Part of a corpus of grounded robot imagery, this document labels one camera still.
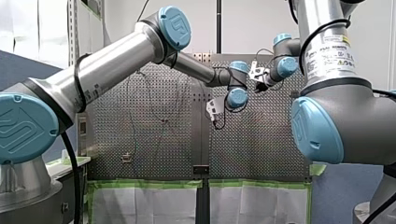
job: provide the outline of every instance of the perforated metal panel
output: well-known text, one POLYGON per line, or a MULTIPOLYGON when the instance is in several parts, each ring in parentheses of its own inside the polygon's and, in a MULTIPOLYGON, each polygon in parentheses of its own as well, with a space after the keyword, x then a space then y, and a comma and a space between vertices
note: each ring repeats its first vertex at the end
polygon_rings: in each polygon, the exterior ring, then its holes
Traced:
POLYGON ((190 78, 157 64, 141 73, 89 110, 97 151, 90 179, 191 179, 190 78))
MULTIPOLYGON (((201 60, 227 66, 234 60, 250 63, 253 57, 203 54, 201 60)), ((260 66, 270 59, 261 56, 260 66)), ((141 71, 147 80, 132 75, 89 106, 90 179, 192 179, 197 164, 210 166, 210 178, 309 177, 309 161, 294 145, 290 128, 290 92, 304 86, 301 74, 279 91, 259 94, 249 81, 247 108, 227 113, 224 130, 215 131, 202 112, 205 100, 226 94, 225 87, 209 96, 204 85, 168 67, 149 64, 141 71), (127 153, 131 162, 122 162, 127 153)))
MULTIPOLYGON (((234 60, 251 64, 253 56, 212 55, 211 58, 213 66, 227 66, 234 60)), ((261 56, 259 66, 267 64, 270 59, 270 56, 261 56)), ((307 180, 309 162, 294 145, 290 127, 290 105, 293 101, 290 93, 304 86, 303 76, 301 73, 293 75, 285 80, 279 91, 254 93, 255 83, 251 80, 247 86, 249 100, 246 109, 238 114, 227 113, 223 130, 211 128, 210 177, 307 180)), ((226 88, 212 90, 214 97, 226 93, 226 88)))

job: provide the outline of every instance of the black pole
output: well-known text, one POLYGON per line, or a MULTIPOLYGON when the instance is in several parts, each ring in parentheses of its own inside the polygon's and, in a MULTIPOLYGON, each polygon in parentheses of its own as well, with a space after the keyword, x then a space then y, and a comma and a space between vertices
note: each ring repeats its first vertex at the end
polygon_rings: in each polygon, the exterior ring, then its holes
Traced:
POLYGON ((218 16, 217 16, 217 53, 221 53, 221 0, 218 0, 218 16))

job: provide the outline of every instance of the blue joint cap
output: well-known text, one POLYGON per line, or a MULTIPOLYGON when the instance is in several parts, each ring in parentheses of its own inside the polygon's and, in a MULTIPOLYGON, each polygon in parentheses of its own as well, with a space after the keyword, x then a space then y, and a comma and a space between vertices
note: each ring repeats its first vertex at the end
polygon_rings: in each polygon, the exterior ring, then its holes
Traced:
POLYGON ((230 108, 239 108, 248 101, 248 92, 241 88, 235 88, 230 91, 227 97, 227 103, 230 108))
POLYGON ((277 64, 277 73, 283 78, 290 77, 297 71, 297 69, 297 61, 291 57, 284 57, 277 64))
POLYGON ((233 61, 230 63, 230 68, 238 70, 243 73, 248 73, 248 64, 243 61, 233 61))
POLYGON ((158 11, 161 32, 176 50, 186 48, 191 41, 191 28, 186 15, 177 7, 162 7, 158 11))
POLYGON ((279 42, 285 40, 285 39, 291 39, 291 35, 290 34, 280 34, 277 35, 274 39, 274 46, 277 45, 279 42))
POLYGON ((311 161, 340 163, 344 146, 332 118, 314 99, 300 97, 291 107, 291 128, 297 148, 311 161))
POLYGON ((0 93, 0 164, 17 164, 42 155, 58 136, 58 119, 41 100, 0 93))

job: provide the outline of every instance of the label sticker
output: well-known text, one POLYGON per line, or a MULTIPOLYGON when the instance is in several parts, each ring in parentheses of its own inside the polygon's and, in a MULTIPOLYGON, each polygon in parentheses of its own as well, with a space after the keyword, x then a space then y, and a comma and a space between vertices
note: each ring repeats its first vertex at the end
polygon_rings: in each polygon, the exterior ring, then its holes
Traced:
POLYGON ((349 45, 349 39, 344 35, 326 35, 323 37, 324 43, 345 42, 349 45))
POLYGON ((305 54, 308 79, 324 77, 333 71, 346 71, 356 74, 355 59, 350 46, 345 42, 332 42, 305 54))

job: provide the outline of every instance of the black cable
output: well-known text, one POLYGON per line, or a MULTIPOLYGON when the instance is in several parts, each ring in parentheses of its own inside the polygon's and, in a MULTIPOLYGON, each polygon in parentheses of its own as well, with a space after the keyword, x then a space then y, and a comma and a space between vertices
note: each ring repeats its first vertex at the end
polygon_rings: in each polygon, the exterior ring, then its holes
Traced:
POLYGON ((389 208, 394 202, 396 202, 396 193, 394 193, 389 199, 387 199, 386 202, 381 204, 381 206, 379 206, 372 214, 370 214, 370 216, 364 220, 363 224, 371 223, 376 217, 378 217, 379 214, 389 208))
POLYGON ((383 94, 383 95, 387 95, 392 98, 396 98, 396 93, 391 92, 391 91, 373 90, 373 93, 383 94))
POLYGON ((293 0, 289 0, 289 9, 290 9, 290 14, 293 17, 293 20, 296 22, 296 24, 298 24, 298 19, 296 17, 296 14, 295 14, 294 8, 293 8, 293 0))
POLYGON ((259 49, 259 50, 257 51, 257 53, 256 53, 256 56, 254 56, 254 59, 255 59, 255 60, 257 60, 257 57, 259 56, 259 53, 262 52, 263 50, 265 50, 265 51, 267 51, 268 53, 274 55, 274 53, 273 53, 271 50, 269 50, 269 49, 259 49))
MULTIPOLYGON (((129 83, 131 81, 131 76, 128 77, 128 80, 126 82, 126 93, 127 93, 127 99, 128 99, 128 104, 131 104, 131 95, 130 94, 130 88, 129 88, 129 83)), ((136 171, 136 167, 134 164, 134 158, 136 157, 136 153, 137 153, 137 138, 136 138, 136 127, 134 126, 134 120, 133 120, 133 116, 132 116, 132 112, 130 109, 128 109, 128 115, 129 115, 129 120, 131 121, 131 125, 132 125, 132 130, 133 130, 133 139, 134 139, 134 153, 132 154, 132 169, 134 171, 134 175, 136 177, 136 179, 139 178, 137 171, 136 171)))
POLYGON ((334 25, 336 23, 345 23, 346 24, 346 28, 348 28, 349 25, 350 25, 350 21, 347 20, 347 19, 338 19, 338 20, 330 21, 328 23, 320 25, 318 27, 318 29, 316 29, 312 34, 310 34, 308 36, 308 38, 305 40, 305 42, 303 43, 303 46, 301 47, 301 51, 300 51, 300 57, 299 57, 300 70, 301 70, 301 73, 303 74, 303 76, 304 76, 303 57, 305 55, 306 48, 308 48, 308 45, 311 43, 311 41, 318 34, 320 34, 322 31, 325 31, 327 28, 329 28, 330 26, 332 26, 332 25, 334 25))
POLYGON ((223 124, 222 124, 222 126, 218 127, 218 121, 216 119, 213 120, 212 123, 213 123, 213 126, 215 127, 215 130, 222 130, 225 127, 225 123, 226 123, 226 118, 225 117, 226 117, 226 112, 227 112, 225 104, 227 103, 226 102, 227 101, 227 96, 224 97, 223 124))
POLYGON ((282 82, 280 83, 280 86, 278 88, 276 88, 276 89, 269 88, 269 89, 270 89, 270 91, 280 91, 283 88, 284 83, 285 83, 285 79, 282 80, 282 82))
POLYGON ((79 224, 79 218, 81 215, 81 189, 79 184, 79 174, 78 174, 78 164, 76 159, 76 154, 73 150, 72 144, 70 143, 70 139, 67 136, 67 133, 64 132, 61 134, 62 139, 64 140, 64 146, 66 147, 67 154, 69 154, 70 162, 72 164, 72 172, 74 178, 74 191, 75 191, 75 214, 74 214, 74 223, 79 224))
POLYGON ((142 10, 140 11, 140 15, 139 15, 139 17, 137 18, 137 21, 136 21, 136 22, 140 21, 140 18, 142 18, 142 15, 143 15, 143 13, 145 12, 145 9, 146 9, 146 6, 148 5, 148 3, 149 3, 149 0, 146 1, 145 5, 143 5, 143 8, 142 8, 142 10))
POLYGON ((79 99, 81 100, 81 107, 78 111, 78 113, 82 113, 85 111, 87 108, 87 100, 85 99, 84 91, 82 90, 81 83, 79 82, 79 77, 78 77, 78 72, 79 72, 79 65, 81 64, 82 60, 85 59, 86 57, 90 56, 91 54, 84 54, 81 57, 79 57, 76 61, 75 64, 75 69, 74 69, 74 83, 76 87, 76 92, 78 94, 79 99))
MULTIPOLYGON (((237 82, 239 82, 239 84, 240 84, 242 87, 244 87, 246 90, 248 89, 248 86, 247 86, 243 81, 239 80, 238 78, 236 78, 236 77, 233 75, 233 71, 231 71, 230 67, 214 66, 213 68, 215 68, 215 69, 222 68, 222 69, 227 70, 227 72, 229 73, 230 77, 232 77, 234 80, 236 80, 237 82)), ((222 129, 224 129, 225 124, 226 124, 226 113, 227 113, 227 111, 229 111, 229 112, 231 112, 231 113, 235 113, 235 114, 236 114, 236 113, 240 113, 240 112, 242 112, 242 111, 247 107, 247 105, 248 105, 248 102, 246 102, 245 105, 244 105, 244 107, 243 107, 242 109, 240 109, 240 110, 230 110, 230 109, 228 109, 228 108, 226 107, 228 94, 229 94, 229 92, 228 92, 227 95, 224 97, 223 124, 222 124, 220 127, 218 127, 217 121, 214 120, 214 121, 213 121, 213 126, 215 127, 215 130, 222 130, 222 129)))

